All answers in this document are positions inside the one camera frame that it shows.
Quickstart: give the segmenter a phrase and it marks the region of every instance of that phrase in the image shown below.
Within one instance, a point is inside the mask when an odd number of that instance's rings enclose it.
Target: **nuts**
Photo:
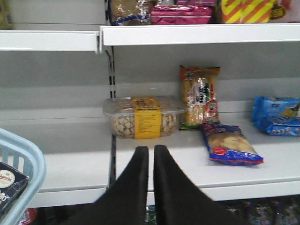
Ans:
[[[163,114],[161,116],[160,136],[168,136],[177,129],[177,116],[174,113]],[[119,116],[112,118],[112,129],[119,137],[135,137],[134,116]]]

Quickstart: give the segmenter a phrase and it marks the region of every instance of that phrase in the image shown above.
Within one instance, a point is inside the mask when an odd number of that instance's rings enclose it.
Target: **light blue basket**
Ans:
[[[34,143],[2,128],[0,128],[0,151],[3,162],[10,165],[9,162],[12,162],[11,166],[29,176],[28,185],[0,222],[0,225],[16,225],[42,186],[46,175],[45,159],[42,151]]]

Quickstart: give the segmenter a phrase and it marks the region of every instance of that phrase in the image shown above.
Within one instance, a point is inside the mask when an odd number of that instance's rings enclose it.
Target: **blue snack bag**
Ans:
[[[257,165],[263,163],[239,126],[224,124],[202,124],[203,134],[210,160],[227,165]]]
[[[251,121],[263,117],[300,116],[300,98],[255,97]]]
[[[300,117],[264,117],[254,126],[275,136],[300,136]]]

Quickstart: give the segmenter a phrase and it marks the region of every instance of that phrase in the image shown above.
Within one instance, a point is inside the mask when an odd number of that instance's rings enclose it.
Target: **store shelf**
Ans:
[[[105,192],[111,158],[107,118],[2,120],[0,126],[44,153],[46,178],[30,207],[92,203]]]
[[[100,47],[300,41],[299,31],[300,23],[103,26]]]
[[[94,51],[98,31],[0,30],[1,51]]]
[[[248,118],[237,119],[224,115],[221,116],[221,121],[224,124],[239,125],[258,154],[264,157],[264,163],[246,167],[209,161],[200,131],[184,130],[159,139],[117,138],[117,177],[127,165],[135,147],[148,146],[150,150],[148,204],[154,203],[153,148],[156,144],[164,144],[183,172],[213,200],[300,194],[298,137],[270,136],[262,133]]]

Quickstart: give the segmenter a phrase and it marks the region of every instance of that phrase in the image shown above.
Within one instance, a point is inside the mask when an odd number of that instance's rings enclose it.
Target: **plastic container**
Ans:
[[[172,96],[154,97],[161,110],[160,135],[168,136],[179,129],[184,104]],[[130,97],[107,98],[104,114],[111,119],[112,133],[121,138],[136,138],[135,113]]]
[[[12,208],[1,220],[1,225],[16,225],[39,191],[46,175],[46,164],[42,151],[32,142],[0,128],[0,152],[2,161],[29,176],[29,182]]]

